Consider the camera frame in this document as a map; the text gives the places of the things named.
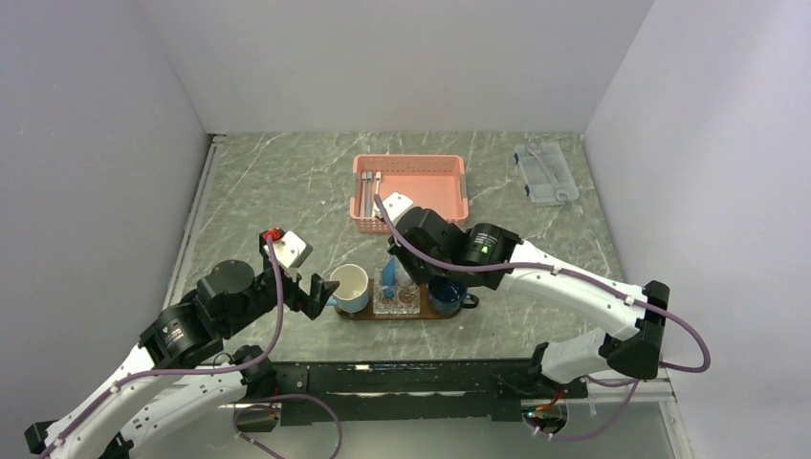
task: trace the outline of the white panel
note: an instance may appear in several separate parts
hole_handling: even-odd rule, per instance
[[[653,0],[139,0],[209,132],[578,130]]]
[[[0,457],[161,311],[208,147],[131,0],[0,2]]]
[[[672,288],[710,372],[674,379],[697,457],[807,457],[811,4],[658,0],[586,132],[630,281]],[[697,363],[677,327],[669,361]]]

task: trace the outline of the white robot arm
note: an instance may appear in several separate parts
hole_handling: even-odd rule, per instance
[[[279,229],[260,235],[259,249],[267,253],[269,246],[284,271],[284,303],[315,319],[338,283],[313,274],[310,293],[304,293],[296,268],[312,248],[293,232]],[[75,410],[57,421],[31,425],[25,432],[29,450],[51,459],[137,457],[216,406],[252,392],[268,395],[268,385],[274,383],[268,359],[240,371],[225,371],[258,359],[263,353],[258,346],[243,346],[233,361],[217,369],[199,365],[223,350],[224,339],[281,306],[269,265],[266,261],[264,272],[256,277],[244,262],[227,260],[215,266],[198,281],[197,289],[159,313],[116,371]],[[129,381],[130,375],[142,372],[192,369],[196,374],[155,374]]]
[[[389,239],[388,251],[416,283],[439,275],[468,287],[522,293],[599,327],[564,342],[539,345],[533,355],[539,378],[552,385],[566,384],[609,368],[631,378],[655,378],[665,320],[640,304],[667,309],[666,285],[652,281],[642,288],[600,277],[495,225],[478,224],[462,231],[399,193],[382,204],[386,215],[377,205],[376,215],[388,218],[398,232]]]

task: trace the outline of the gray marble countertop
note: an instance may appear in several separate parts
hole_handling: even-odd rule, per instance
[[[515,145],[559,142],[581,197],[543,208],[526,198]],[[454,154],[467,169],[470,217],[465,226],[494,223],[540,249],[593,273],[622,280],[603,211],[573,133],[378,132],[231,134],[219,158],[186,291],[218,262],[241,259],[260,270],[257,234],[295,230],[314,246],[300,270],[328,278],[355,263],[369,273],[388,255],[387,235],[364,234],[349,218],[356,155]],[[573,338],[591,328],[583,319],[521,295],[472,289],[481,306],[446,320],[348,321],[331,308],[311,321],[285,308],[276,361],[418,360],[530,357],[545,340]],[[266,345],[276,311],[233,337],[226,350]]]

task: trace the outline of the blue mug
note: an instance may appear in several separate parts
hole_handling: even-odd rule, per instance
[[[468,293],[462,282],[436,276],[428,282],[428,301],[431,309],[440,316],[450,316],[462,308],[473,309],[479,298]]]

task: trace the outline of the purple cable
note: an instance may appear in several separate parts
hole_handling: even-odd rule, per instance
[[[306,394],[277,395],[275,397],[269,397],[267,399],[251,400],[251,402],[260,402],[260,403],[272,404],[272,403],[279,402],[279,401],[282,401],[282,400],[296,400],[296,399],[298,399],[298,400],[307,400],[307,401],[313,402],[314,404],[317,404],[318,406],[324,408],[324,411],[326,411],[327,414],[330,415],[332,420],[335,422],[335,428],[338,430],[338,443],[335,445],[335,450],[332,451],[332,454],[330,455],[329,459],[335,459],[336,457],[338,457],[338,452],[340,451],[340,445],[343,443],[343,428],[340,426],[340,421],[338,419],[338,415],[335,414],[335,411],[333,411],[332,408],[330,408],[329,405],[327,405],[326,403],[322,402],[321,400],[319,400],[319,399],[317,399],[317,398],[315,398],[313,396],[306,395]],[[272,411],[273,408],[271,408],[270,406],[264,405],[264,404],[252,404],[251,406],[246,406],[246,407],[240,409],[239,411],[236,412],[236,414],[233,417],[233,429],[236,431],[237,436],[239,436],[239,438],[241,438],[241,439],[245,440],[246,442],[250,443],[251,445],[254,445],[255,447],[267,452],[268,454],[272,455],[276,459],[284,459],[283,456],[279,455],[277,452],[273,451],[272,449],[266,447],[261,442],[255,441],[253,438],[251,438],[248,435],[242,433],[242,431],[239,429],[239,426],[237,425],[237,421],[239,421],[240,416],[242,416],[242,414],[245,413],[246,411],[257,411],[257,410]]]
[[[239,365],[230,366],[227,368],[209,368],[205,370],[147,370],[141,371],[138,373],[134,373],[130,376],[126,376],[121,378],[117,382],[114,382],[113,385],[119,389],[127,383],[130,383],[138,378],[143,378],[146,376],[186,376],[186,375],[221,375],[223,373],[231,373],[234,371],[242,371],[246,368],[252,367],[261,361],[265,360],[270,354],[271,351],[274,350],[276,343],[278,342],[279,336],[281,335],[281,324],[282,320],[284,319],[284,294],[282,293],[282,282],[281,282],[281,270],[279,269],[278,260],[276,259],[276,254],[274,251],[268,251],[269,258],[271,260],[271,265],[273,265],[274,269],[274,280],[276,284],[276,307],[278,309],[278,319],[276,320],[276,328],[274,330],[274,335],[271,338],[270,344],[268,344],[267,349],[263,352],[259,357],[253,359],[252,361],[246,361],[245,363],[241,363]],[[45,459],[48,457],[52,451],[56,448],[56,440],[64,440],[65,437],[71,434],[77,427],[83,423],[91,413],[93,413],[102,402],[104,402],[107,397],[112,394],[110,389],[101,392],[98,397],[96,397],[92,402],[90,402],[87,407],[85,407],[75,418],[74,420],[65,427],[64,430],[59,432],[56,435],[56,439],[48,445],[41,453],[39,453],[37,459]]]
[[[596,384],[596,385],[601,385],[602,387],[610,387],[610,388],[624,387],[626,385],[631,385],[631,384],[639,382],[639,380],[625,380],[625,381],[620,381],[620,382],[606,382],[606,381],[596,380],[596,379],[592,378],[591,375],[585,375],[585,378],[587,380],[589,380],[590,382]]]
[[[381,199],[380,195],[376,194],[375,197],[374,197],[374,200],[375,200],[375,204],[377,205],[378,209],[381,212],[381,216],[383,217],[385,223],[388,225],[389,230],[391,230],[391,235],[394,236],[394,239],[401,246],[405,247],[408,251],[410,251],[415,256],[417,256],[417,258],[420,258],[421,260],[425,261],[426,263],[430,263],[431,265],[436,266],[437,268],[442,268],[442,269],[448,270],[448,271],[455,271],[455,272],[458,272],[458,273],[488,273],[488,272],[492,272],[492,271],[505,271],[505,270],[511,270],[511,269],[515,269],[515,268],[530,269],[530,270],[544,270],[544,271],[549,271],[550,272],[555,268],[554,266],[546,264],[546,263],[530,263],[530,262],[525,262],[525,261],[524,262],[516,262],[516,263],[496,263],[496,264],[493,264],[493,265],[485,265],[485,266],[461,266],[461,265],[451,265],[450,263],[446,263],[444,261],[437,260],[436,258],[432,258],[432,257],[422,253],[419,249],[417,249],[416,247],[411,245],[411,243],[406,241],[406,239],[403,237],[403,235],[400,234],[399,231],[397,231],[397,228],[395,228],[394,224],[391,222],[391,219],[388,216],[388,212],[386,212],[386,210],[385,210],[385,206],[383,204],[383,199]],[[602,289],[602,290],[616,296],[619,299],[625,300],[625,298],[627,297],[626,294],[620,292],[619,290],[617,290],[617,289],[615,289],[615,288],[613,288],[613,287],[611,287],[609,285],[603,284],[601,281],[595,279],[594,277],[592,277],[590,275],[580,273],[580,272],[577,272],[577,271],[574,271],[574,270],[570,270],[568,268],[562,268],[559,271],[559,273],[568,275],[570,277],[575,277],[575,278],[577,278],[579,280],[582,280],[583,282],[587,282],[587,283],[589,283],[589,284],[591,284],[591,285],[593,285],[595,287],[598,287],[598,288],[600,288],[600,289]],[[641,308],[644,308],[644,309],[646,309],[648,311],[654,312],[654,313],[658,314],[659,316],[670,319],[670,320],[676,322],[677,324],[679,324],[679,326],[684,328],[685,331],[687,331],[687,333],[689,333],[690,336],[693,339],[695,339],[695,342],[698,344],[698,347],[701,349],[701,355],[702,355],[702,357],[704,359],[704,361],[702,361],[701,365],[699,365],[699,366],[685,366],[685,365],[680,365],[680,364],[676,364],[676,363],[670,363],[670,362],[667,362],[667,361],[660,361],[659,364],[661,366],[663,366],[665,368],[671,368],[671,369],[677,370],[677,371],[684,371],[684,372],[687,372],[687,373],[703,373],[703,372],[707,371],[708,368],[710,368],[710,362],[711,362],[710,349],[707,347],[707,343],[704,341],[703,338],[701,338],[701,335],[699,335],[698,331],[695,330],[695,328],[693,328],[692,325],[686,323],[686,321],[684,321],[682,318],[675,315],[674,313],[671,313],[670,311],[664,310],[664,309],[662,309],[662,308],[660,308],[658,306],[654,306],[652,304],[646,303],[646,302],[644,302],[642,300],[634,299],[633,304],[636,305],[636,306],[639,306]]]
[[[539,430],[538,433],[542,433],[543,435],[546,436],[546,438],[549,438],[550,440],[559,442],[584,442],[586,440],[591,440],[592,438],[598,437],[617,423],[617,420],[620,419],[620,416],[622,416],[625,410],[628,408],[628,405],[631,402],[631,398],[633,397],[634,392],[636,392],[636,387],[638,385],[639,380],[632,381],[631,388],[630,390],[628,390],[628,395],[625,396],[625,400],[623,400],[623,404],[620,405],[620,408],[617,409],[617,411],[614,412],[613,415],[611,415],[611,419],[609,419],[605,424],[603,424],[602,426],[600,426],[600,428],[594,430],[593,432],[584,433],[583,435],[553,435],[551,433],[546,433],[543,430]],[[530,430],[532,430],[533,433],[536,433],[535,428],[533,426],[530,426],[530,424],[527,423],[526,419],[524,419],[524,424]]]

